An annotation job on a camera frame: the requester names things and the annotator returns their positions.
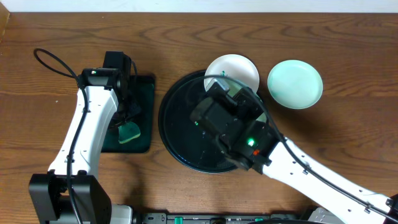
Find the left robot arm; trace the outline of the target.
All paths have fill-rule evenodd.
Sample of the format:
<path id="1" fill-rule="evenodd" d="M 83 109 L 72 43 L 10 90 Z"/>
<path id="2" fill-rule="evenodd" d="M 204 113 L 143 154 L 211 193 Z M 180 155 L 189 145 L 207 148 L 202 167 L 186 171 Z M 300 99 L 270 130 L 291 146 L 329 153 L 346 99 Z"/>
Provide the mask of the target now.
<path id="1" fill-rule="evenodd" d="M 111 202 L 98 182 L 106 132 L 142 110 L 131 88 L 134 62 L 107 51 L 103 66 L 66 76 L 78 86 L 76 109 L 63 145 L 48 171 L 33 174 L 29 193 L 40 223 L 135 223 L 132 207 Z"/>

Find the white plate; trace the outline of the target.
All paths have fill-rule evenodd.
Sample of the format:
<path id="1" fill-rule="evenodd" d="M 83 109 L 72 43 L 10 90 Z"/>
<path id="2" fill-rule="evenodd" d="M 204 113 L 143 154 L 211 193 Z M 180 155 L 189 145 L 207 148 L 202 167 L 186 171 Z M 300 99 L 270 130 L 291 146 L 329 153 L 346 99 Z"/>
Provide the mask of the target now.
<path id="1" fill-rule="evenodd" d="M 259 72 L 256 66 L 246 57 L 237 54 L 223 55 L 215 59 L 206 69 L 205 76 L 219 75 L 239 80 L 248 86 L 254 93 L 259 89 Z M 208 91 L 214 82 L 221 83 L 228 90 L 229 96 L 234 96 L 241 86 L 231 80 L 206 78 L 203 81 L 205 91 Z"/>
<path id="2" fill-rule="evenodd" d="M 307 62 L 285 60 L 269 72 L 267 87 L 278 104 L 295 110 L 316 104 L 323 94 L 319 72 Z"/>
<path id="3" fill-rule="evenodd" d="M 267 122 L 267 113 L 263 112 L 256 120 L 266 123 Z"/>

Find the green dish sponge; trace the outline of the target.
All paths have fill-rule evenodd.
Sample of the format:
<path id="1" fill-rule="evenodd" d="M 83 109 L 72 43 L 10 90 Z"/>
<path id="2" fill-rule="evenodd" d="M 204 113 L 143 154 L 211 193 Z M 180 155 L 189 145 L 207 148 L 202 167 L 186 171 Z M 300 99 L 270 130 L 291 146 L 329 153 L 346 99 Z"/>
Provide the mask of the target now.
<path id="1" fill-rule="evenodd" d="M 128 121 L 125 124 L 119 126 L 118 131 L 118 141 L 120 144 L 125 144 L 135 138 L 138 138 L 141 135 L 141 130 L 139 126 L 132 121 Z"/>

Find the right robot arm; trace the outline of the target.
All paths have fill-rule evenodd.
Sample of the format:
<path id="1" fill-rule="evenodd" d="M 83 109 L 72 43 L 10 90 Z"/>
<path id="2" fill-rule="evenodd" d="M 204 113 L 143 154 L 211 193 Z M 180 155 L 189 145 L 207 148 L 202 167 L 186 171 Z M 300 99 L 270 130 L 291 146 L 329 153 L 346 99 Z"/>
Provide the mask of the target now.
<path id="1" fill-rule="evenodd" d="M 397 201 L 354 184 L 323 166 L 284 137 L 248 87 L 229 96 L 226 84 L 205 88 L 190 119 L 203 129 L 224 158 L 298 190 L 343 223 L 397 223 Z"/>

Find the white plate back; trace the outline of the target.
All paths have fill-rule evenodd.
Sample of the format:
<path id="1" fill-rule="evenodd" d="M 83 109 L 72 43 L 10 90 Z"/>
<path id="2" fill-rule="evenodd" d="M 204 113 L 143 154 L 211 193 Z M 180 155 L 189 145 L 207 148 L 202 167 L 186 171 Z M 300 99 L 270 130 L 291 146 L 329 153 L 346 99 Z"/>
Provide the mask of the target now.
<path id="1" fill-rule="evenodd" d="M 259 72 L 256 66 L 246 57 L 237 54 L 223 55 L 215 59 L 206 69 L 205 76 L 219 75 L 239 80 L 248 86 L 254 93 L 259 89 Z M 221 83 L 228 90 L 229 96 L 234 96 L 241 86 L 231 80 L 206 78 L 203 81 L 205 91 L 208 91 L 214 82 Z"/>

